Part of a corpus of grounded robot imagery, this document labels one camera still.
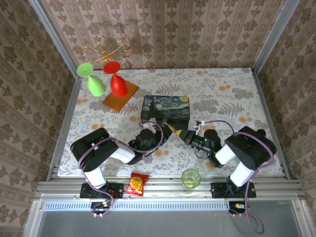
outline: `starry night box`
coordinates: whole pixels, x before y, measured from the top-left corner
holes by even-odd
[[[176,130],[188,129],[189,98],[187,96],[146,95],[141,118],[142,120],[155,118],[158,124],[166,119],[166,122]]]

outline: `chip bag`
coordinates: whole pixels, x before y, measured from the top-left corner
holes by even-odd
[[[126,192],[128,194],[142,196],[144,194],[144,184],[146,183],[148,177],[149,175],[147,174],[139,174],[132,172]]]

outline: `wall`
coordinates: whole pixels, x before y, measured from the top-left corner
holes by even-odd
[[[0,1],[0,236],[22,236],[74,79],[32,7]]]
[[[126,69],[252,67],[284,0],[41,0],[77,65],[126,36]],[[94,64],[96,69],[102,63]]]
[[[259,79],[291,173],[316,223],[316,1],[301,0]]]

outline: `green glass cup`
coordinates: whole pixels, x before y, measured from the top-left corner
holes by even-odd
[[[200,184],[201,176],[196,170],[187,169],[182,173],[181,180],[185,188],[194,189]]]

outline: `floral tablecloth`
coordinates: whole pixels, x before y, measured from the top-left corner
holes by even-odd
[[[266,130],[271,138],[266,117],[257,93],[253,75],[249,68],[235,69],[161,69],[161,70],[121,70],[124,79],[138,85],[140,89],[129,100],[120,113],[102,104],[111,92],[109,86],[104,96],[93,97],[83,79],[73,114],[67,142],[60,162],[58,176],[80,176],[77,161],[70,151],[71,144],[92,131],[104,127],[117,139],[128,142],[141,131],[138,126],[145,95],[188,96],[190,99],[189,129],[195,120],[228,121],[235,130],[245,125],[257,130]],[[110,75],[94,71],[105,85],[110,84]],[[204,126],[203,131],[216,129],[222,141],[231,134],[224,123]],[[259,175],[282,176],[277,156],[272,166],[260,171]],[[181,175],[193,168],[203,176],[229,175],[236,168],[234,159],[221,169],[214,168],[209,161],[198,159],[191,147],[184,145],[175,133],[156,152],[143,158],[135,165],[127,165],[109,158],[101,165],[105,175],[130,176],[133,170],[153,175]]]

